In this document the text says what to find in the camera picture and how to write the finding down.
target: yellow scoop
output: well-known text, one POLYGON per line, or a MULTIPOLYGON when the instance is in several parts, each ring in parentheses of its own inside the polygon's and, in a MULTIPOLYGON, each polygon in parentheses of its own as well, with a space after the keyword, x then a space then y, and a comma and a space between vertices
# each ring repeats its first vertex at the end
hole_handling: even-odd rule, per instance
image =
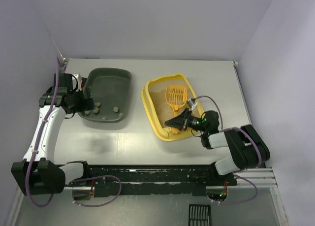
MULTIPOLYGON (((187 88, 178 85, 169 85, 165 93, 166 103, 173 109, 174 117, 178 116, 180 108, 187 102, 187 88)), ((179 130, 172 128, 173 134, 178 134, 179 130)))

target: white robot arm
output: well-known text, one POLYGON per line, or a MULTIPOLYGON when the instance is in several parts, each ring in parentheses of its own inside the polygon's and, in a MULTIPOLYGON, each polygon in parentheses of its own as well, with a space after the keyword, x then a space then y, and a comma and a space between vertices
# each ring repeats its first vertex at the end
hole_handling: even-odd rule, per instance
POLYGON ((228 147, 228 157, 215 162, 218 175, 257 167, 270 158, 268 147, 252 125, 225 129, 219 132, 219 114, 209 110, 201 118, 192 115, 186 108, 179 116, 165 122, 165 125, 179 130, 191 128, 200 131, 201 144, 207 149, 228 147))
POLYGON ((29 189, 31 194, 53 194, 62 192, 64 185, 81 178, 85 173, 85 161, 75 161, 58 167, 54 164, 55 145, 60 126, 66 114, 74 114, 94 108, 90 95, 83 94, 82 78, 79 74, 59 74, 59 86, 54 104, 52 96, 56 87, 51 87, 39 101, 39 118, 32 142, 22 162, 15 162, 11 172, 22 192, 26 194, 27 168, 31 164, 29 189), (40 136, 38 149, 35 143, 40 136))

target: white tabletop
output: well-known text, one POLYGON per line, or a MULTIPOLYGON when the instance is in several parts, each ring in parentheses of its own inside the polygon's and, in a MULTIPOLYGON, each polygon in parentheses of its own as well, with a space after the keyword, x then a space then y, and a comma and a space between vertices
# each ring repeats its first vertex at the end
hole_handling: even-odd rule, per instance
MULTIPOLYGON (((153 132, 140 91, 147 81, 174 73, 183 73, 198 96, 209 95, 217 102, 224 128, 249 123, 232 62, 70 59, 66 72, 88 77, 97 67, 131 72, 129 110, 115 124, 86 121, 78 114, 64 120, 56 143, 56 164, 80 160, 89 164, 210 164, 227 156, 227 148, 207 150, 197 137, 165 142, 153 132)), ((216 110, 206 98, 201 104, 204 110, 216 110)))

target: gray plastic tray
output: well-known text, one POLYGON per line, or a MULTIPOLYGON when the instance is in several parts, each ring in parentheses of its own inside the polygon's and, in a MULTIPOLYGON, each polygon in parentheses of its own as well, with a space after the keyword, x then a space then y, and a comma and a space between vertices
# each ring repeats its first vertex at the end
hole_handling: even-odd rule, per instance
POLYGON ((94 114, 91 110, 89 115, 79 113, 80 117, 94 122, 116 123, 127 113, 129 93, 131 86, 131 73, 119 68, 100 67, 93 69, 84 85, 91 88, 94 103, 101 103, 99 113, 94 114))

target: gray floor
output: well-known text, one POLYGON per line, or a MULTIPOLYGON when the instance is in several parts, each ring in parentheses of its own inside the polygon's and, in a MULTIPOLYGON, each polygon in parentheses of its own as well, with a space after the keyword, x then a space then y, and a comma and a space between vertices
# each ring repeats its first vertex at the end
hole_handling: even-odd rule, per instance
MULTIPOLYGON (((252 189, 230 189, 229 201, 253 195, 252 189)), ((36 196, 44 201, 47 196, 36 196)), ((89 204, 108 198, 93 199, 89 204)), ((16 226, 188 226, 189 204, 210 204, 206 197, 182 195, 130 195, 100 208, 79 207, 72 203, 71 192, 55 195, 49 206, 36 208, 24 198, 16 226)), ((240 205, 211 205, 213 226, 278 226, 268 188, 258 197, 240 205)))
MULTIPOLYGON (((115 124, 90 122, 77 114, 65 120, 58 134, 55 164, 78 160, 85 160, 90 165, 211 164, 227 157, 228 148, 207 150, 199 138, 178 141, 157 138, 140 94, 148 81, 169 74, 184 74, 197 95, 210 95, 220 107, 224 128, 250 122, 231 61, 70 59, 66 71, 88 77, 97 67, 122 68, 131 72, 128 112, 115 124), (203 74, 202 79, 196 71, 203 74)), ((200 103, 204 110, 217 110, 209 99, 202 99, 200 103)))

